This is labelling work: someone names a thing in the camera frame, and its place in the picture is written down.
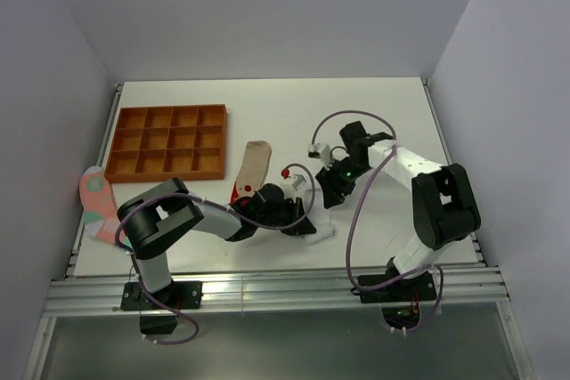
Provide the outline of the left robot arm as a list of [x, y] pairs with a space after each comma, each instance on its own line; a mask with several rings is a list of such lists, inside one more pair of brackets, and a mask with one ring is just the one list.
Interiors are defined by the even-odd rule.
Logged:
[[293, 175], [280, 185], [265, 184], [252, 195], [221, 206], [199, 198], [174, 178], [128, 200], [117, 216], [142, 279], [142, 299], [153, 308], [170, 304], [174, 287], [167, 250], [191, 230], [228, 242], [248, 239], [260, 228], [288, 236], [316, 234], [308, 209], [297, 196], [304, 183], [303, 176]]

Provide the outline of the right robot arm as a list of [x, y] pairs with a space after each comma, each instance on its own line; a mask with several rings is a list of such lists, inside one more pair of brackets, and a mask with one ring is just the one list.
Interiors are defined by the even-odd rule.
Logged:
[[344, 158], [334, 158], [333, 148], [315, 139], [311, 140], [308, 156], [322, 162], [316, 180], [326, 209], [343, 204], [356, 180], [370, 175], [349, 226], [348, 274], [352, 273], [356, 224], [375, 178], [384, 172], [411, 193], [414, 234], [404, 249], [390, 259], [390, 274], [385, 280], [387, 293], [403, 300], [415, 290], [415, 278], [432, 269], [447, 247], [479, 230], [481, 216], [468, 173], [458, 163], [442, 165], [399, 146], [393, 133], [368, 133], [360, 121], [345, 125], [339, 135], [346, 150]]

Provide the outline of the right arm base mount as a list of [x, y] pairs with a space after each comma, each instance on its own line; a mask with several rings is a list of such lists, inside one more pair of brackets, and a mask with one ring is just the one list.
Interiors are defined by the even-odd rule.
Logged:
[[363, 304], [402, 303], [400, 306], [381, 310], [384, 321], [390, 327], [398, 329], [416, 327], [421, 319], [419, 304], [436, 300], [435, 283], [429, 272], [413, 279], [402, 279], [375, 291], [362, 292], [353, 287], [351, 294], [358, 296]]

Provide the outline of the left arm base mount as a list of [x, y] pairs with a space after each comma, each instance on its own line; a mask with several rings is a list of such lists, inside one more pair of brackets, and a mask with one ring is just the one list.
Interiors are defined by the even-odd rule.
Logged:
[[[164, 305], [180, 310], [197, 310], [201, 305], [202, 283], [200, 281], [173, 281], [152, 296]], [[144, 292], [138, 282], [127, 282], [120, 304], [121, 311], [161, 310]], [[177, 327], [179, 317], [169, 315], [139, 315], [139, 328], [145, 335], [167, 336]]]

